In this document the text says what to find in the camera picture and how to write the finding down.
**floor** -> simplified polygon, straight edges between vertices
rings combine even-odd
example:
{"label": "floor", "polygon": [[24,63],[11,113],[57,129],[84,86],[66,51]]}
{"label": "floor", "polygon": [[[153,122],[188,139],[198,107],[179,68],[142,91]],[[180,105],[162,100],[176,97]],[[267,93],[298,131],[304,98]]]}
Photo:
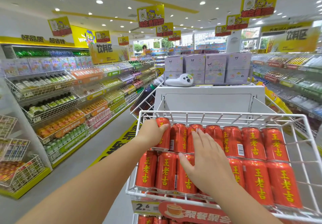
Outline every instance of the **floor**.
{"label": "floor", "polygon": [[[134,121],[127,109],[20,199],[0,196],[0,223],[15,223],[43,198],[85,170]],[[103,223],[131,224],[132,218],[131,198],[125,194],[124,186]]]}

